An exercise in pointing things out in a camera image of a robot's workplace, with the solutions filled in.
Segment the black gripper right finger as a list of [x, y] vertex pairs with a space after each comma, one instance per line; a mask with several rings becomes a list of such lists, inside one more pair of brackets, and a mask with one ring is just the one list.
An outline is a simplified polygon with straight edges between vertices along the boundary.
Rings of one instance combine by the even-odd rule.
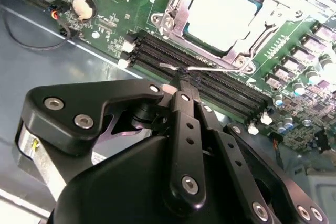
[[238, 201], [239, 223], [328, 223], [322, 209], [237, 124], [221, 127], [214, 112], [198, 103], [207, 143], [223, 163]]

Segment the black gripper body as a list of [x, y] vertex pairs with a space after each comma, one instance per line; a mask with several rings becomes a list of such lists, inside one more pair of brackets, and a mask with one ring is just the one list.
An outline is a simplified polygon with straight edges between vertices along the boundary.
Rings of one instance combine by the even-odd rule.
[[249, 223], [229, 159], [237, 145], [213, 112], [172, 115], [168, 136], [148, 137], [77, 175], [54, 223]]

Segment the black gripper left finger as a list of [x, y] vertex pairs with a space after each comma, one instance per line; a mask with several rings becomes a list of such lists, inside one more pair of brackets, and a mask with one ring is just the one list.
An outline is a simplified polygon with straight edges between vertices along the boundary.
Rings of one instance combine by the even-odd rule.
[[96, 143], [143, 129], [167, 137], [171, 157], [165, 198], [177, 208], [206, 199], [201, 129], [194, 116], [198, 80], [178, 71], [169, 84], [145, 79], [41, 86], [22, 110], [22, 143], [55, 199], [90, 166]]

